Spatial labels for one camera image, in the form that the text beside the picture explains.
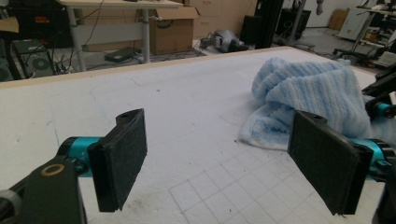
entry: metal table leg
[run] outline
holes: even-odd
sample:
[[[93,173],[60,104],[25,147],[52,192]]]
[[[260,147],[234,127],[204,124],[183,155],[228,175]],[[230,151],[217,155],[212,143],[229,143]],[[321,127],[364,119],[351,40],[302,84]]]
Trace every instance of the metal table leg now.
[[[78,57],[79,70],[81,72],[84,72],[84,71],[87,71],[87,67],[86,67],[85,61],[84,61],[84,54],[82,52],[82,46],[79,43],[78,36],[76,34],[77,24],[76,24],[76,17],[75,17],[73,8],[67,7],[67,14],[69,16],[70,31],[71,31],[72,36],[73,36],[73,43],[74,43],[74,47],[75,47],[76,54],[77,54],[77,57]]]
[[[142,36],[143,36],[143,63],[149,63],[149,10],[142,9],[143,22],[142,22]]]

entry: white tabletop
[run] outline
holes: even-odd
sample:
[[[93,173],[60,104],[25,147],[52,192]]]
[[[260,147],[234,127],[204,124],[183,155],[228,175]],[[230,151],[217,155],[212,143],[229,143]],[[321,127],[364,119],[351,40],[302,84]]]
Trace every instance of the white tabletop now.
[[[355,216],[333,217],[287,152],[236,141],[271,57],[328,61],[279,48],[0,83],[0,189],[67,137],[106,135],[118,114],[144,108],[148,155],[123,211],[99,213],[80,179],[90,223],[371,223],[382,184],[366,181]],[[355,72],[362,87],[375,80]]]
[[[56,0],[61,5],[67,7],[99,7],[102,0]],[[105,0],[102,7],[124,7],[124,8],[175,8],[183,6],[180,3],[167,0],[161,1],[137,1],[127,2],[122,0]]]

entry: cable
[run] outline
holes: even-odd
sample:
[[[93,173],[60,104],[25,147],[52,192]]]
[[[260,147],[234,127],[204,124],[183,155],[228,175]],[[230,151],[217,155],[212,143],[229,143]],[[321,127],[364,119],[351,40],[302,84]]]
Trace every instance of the cable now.
[[[100,12],[101,12],[101,10],[102,10],[102,4],[103,4],[104,2],[105,2],[105,0],[102,0],[102,2],[101,2],[100,5],[99,5],[99,8],[96,9],[96,10],[99,10],[99,12],[98,12],[98,15],[96,16],[95,24],[94,24],[93,27],[92,27],[90,37],[87,39],[87,41],[85,41],[85,44],[82,46],[83,48],[86,48],[86,47],[87,47],[88,42],[89,42],[89,41],[91,40],[91,38],[92,38],[93,31],[95,30],[96,25],[97,25],[97,23],[98,23],[98,21],[99,21]],[[74,51],[74,48],[72,48],[72,53],[70,54],[69,66],[68,66],[67,70],[71,67],[72,58],[73,58],[74,56],[76,56],[78,53],[80,53],[80,52],[82,51],[82,49],[81,49],[81,50],[78,50],[78,51],[75,52],[74,54],[73,54],[73,51]]]
[[[83,45],[83,48],[85,48],[85,47],[87,46],[88,42],[89,42],[89,41],[91,40],[91,38],[92,38],[93,31],[95,30],[96,25],[97,25],[97,23],[99,22],[100,12],[102,11],[102,4],[103,4],[104,2],[105,2],[105,0],[102,0],[102,2],[101,2],[100,5],[99,5],[99,11],[98,11],[98,15],[96,16],[95,24],[93,25],[92,30],[91,30],[90,37],[87,39],[87,41],[86,41],[85,44]]]

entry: light blue cloth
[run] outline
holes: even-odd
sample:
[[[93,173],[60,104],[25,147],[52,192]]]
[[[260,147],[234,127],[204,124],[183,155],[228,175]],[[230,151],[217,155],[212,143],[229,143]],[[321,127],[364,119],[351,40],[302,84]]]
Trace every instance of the light blue cloth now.
[[[255,77],[252,92],[262,107],[248,118],[239,139],[253,146],[286,150],[296,109],[321,115],[330,127],[349,138],[382,136],[373,134],[382,125],[372,129],[358,81],[347,61],[288,63],[273,58]]]

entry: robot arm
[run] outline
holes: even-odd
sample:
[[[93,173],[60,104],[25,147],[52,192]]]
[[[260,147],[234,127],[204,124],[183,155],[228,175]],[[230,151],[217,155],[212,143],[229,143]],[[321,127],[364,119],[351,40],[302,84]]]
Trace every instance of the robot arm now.
[[[116,122],[105,137],[66,139],[52,160],[0,191],[0,223],[87,223],[78,177],[90,173],[99,210],[121,210],[147,155],[144,110]]]

